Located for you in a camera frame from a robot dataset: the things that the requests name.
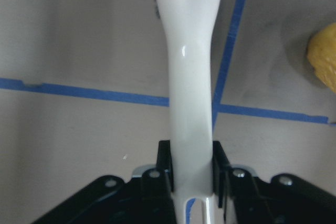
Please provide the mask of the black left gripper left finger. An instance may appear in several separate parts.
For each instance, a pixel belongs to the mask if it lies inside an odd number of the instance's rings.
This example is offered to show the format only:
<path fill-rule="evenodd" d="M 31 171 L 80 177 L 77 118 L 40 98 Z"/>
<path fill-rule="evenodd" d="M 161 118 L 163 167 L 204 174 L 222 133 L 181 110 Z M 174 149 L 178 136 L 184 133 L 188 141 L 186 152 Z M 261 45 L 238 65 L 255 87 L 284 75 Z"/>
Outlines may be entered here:
<path fill-rule="evenodd" d="M 145 223 L 176 223 L 170 141 L 159 141 L 157 152 L 155 166 L 141 177 L 143 220 Z"/>

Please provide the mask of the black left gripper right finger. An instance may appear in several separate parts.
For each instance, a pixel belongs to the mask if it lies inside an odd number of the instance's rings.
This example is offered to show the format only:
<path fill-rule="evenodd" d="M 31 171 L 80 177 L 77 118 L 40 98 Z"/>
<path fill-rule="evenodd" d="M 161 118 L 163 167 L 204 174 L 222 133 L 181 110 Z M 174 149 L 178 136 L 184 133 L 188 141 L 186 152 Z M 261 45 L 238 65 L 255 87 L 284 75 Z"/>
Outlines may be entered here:
<path fill-rule="evenodd" d="M 224 223 L 258 223 L 255 178 L 242 167 L 234 167 L 219 141 L 213 142 L 213 189 Z"/>

